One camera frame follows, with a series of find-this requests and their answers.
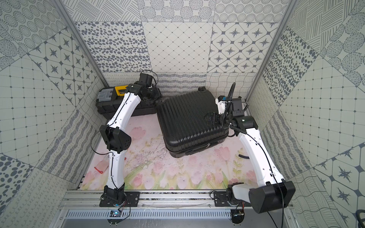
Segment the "black hard-shell suitcase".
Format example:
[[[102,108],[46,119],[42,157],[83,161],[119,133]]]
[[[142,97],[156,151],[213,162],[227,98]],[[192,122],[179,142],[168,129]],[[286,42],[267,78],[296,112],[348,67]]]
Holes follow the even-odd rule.
[[[218,107],[204,86],[170,97],[157,106],[164,143],[172,157],[196,154],[224,142],[229,130],[208,125],[204,116],[209,112],[217,113]]]

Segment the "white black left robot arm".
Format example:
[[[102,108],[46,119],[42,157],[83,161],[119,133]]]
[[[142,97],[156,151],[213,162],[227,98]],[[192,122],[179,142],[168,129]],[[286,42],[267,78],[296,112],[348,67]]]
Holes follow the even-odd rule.
[[[100,133],[109,155],[109,177],[101,195],[100,207],[122,207],[127,204],[125,194],[125,154],[132,138],[125,130],[133,112],[141,101],[154,102],[162,97],[156,87],[130,84],[112,119],[100,127]]]

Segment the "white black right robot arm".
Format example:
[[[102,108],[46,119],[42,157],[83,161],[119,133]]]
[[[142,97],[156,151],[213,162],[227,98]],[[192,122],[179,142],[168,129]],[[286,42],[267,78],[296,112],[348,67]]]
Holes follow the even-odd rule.
[[[286,208],[296,188],[292,181],[286,181],[270,158],[261,139],[258,125],[252,116],[224,117],[214,112],[204,117],[208,125],[223,126],[234,131],[243,144],[256,175],[257,188],[244,183],[230,184],[227,188],[228,202],[231,205],[248,202],[257,213]]]

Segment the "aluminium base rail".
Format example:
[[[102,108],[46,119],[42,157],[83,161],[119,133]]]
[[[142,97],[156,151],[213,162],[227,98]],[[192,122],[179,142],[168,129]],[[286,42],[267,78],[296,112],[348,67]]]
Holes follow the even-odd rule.
[[[101,191],[67,191],[62,199],[54,223],[66,219],[101,219],[118,223],[123,219],[231,219],[239,206],[231,206],[213,199],[209,190],[140,191],[136,196],[128,191],[132,206],[101,207]]]

